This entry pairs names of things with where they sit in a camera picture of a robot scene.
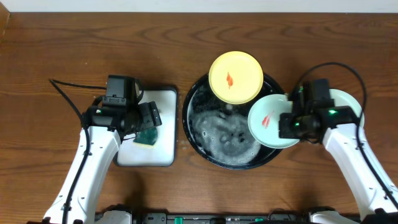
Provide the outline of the green sponge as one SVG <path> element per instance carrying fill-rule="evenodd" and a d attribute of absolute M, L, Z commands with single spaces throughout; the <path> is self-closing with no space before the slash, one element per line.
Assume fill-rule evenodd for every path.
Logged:
<path fill-rule="evenodd" d="M 134 142 L 147 146 L 154 146 L 158 139 L 158 130 L 156 127 L 152 127 L 137 133 L 134 138 Z"/>

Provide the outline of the light green plate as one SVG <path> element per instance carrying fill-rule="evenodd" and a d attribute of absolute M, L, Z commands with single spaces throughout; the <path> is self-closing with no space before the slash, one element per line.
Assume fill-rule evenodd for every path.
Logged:
<path fill-rule="evenodd" d="M 327 126 L 335 129 L 339 124 L 356 124 L 359 121 L 360 115 L 362 115 L 359 125 L 363 128 L 364 113 L 361 113 L 362 107 L 358 101 L 349 93 L 342 90 L 330 89 L 329 92 L 333 100 L 333 106 L 327 108 Z"/>
<path fill-rule="evenodd" d="M 292 102 L 283 94 L 267 95 L 257 100 L 248 114 L 248 127 L 252 136 L 262 145 L 284 149 L 299 142 L 298 139 L 279 137 L 279 120 L 282 113 L 292 111 Z"/>

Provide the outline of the yellow plate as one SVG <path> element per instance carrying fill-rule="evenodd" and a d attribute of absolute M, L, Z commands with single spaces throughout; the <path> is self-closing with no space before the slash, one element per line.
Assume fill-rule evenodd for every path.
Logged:
<path fill-rule="evenodd" d="M 240 105 L 253 100 L 262 88 L 264 75 L 259 62 L 250 54 L 226 52 L 211 65 L 210 88 L 222 101 Z"/>

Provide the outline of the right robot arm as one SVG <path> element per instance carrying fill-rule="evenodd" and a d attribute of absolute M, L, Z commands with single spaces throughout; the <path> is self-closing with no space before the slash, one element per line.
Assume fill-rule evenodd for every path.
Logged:
<path fill-rule="evenodd" d="M 377 161 L 349 106 L 283 112 L 279 137 L 321 144 L 338 164 L 358 206 L 362 223 L 397 223 L 397 188 Z"/>

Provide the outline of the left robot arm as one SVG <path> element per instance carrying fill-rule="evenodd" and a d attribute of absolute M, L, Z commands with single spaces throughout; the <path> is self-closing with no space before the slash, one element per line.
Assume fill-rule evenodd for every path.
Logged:
<path fill-rule="evenodd" d="M 164 166 L 159 151 L 162 124 L 154 101 L 139 105 L 93 104 L 81 114 L 80 141 L 67 177 L 42 223 L 94 223 L 98 197 L 112 162 L 119 166 Z"/>

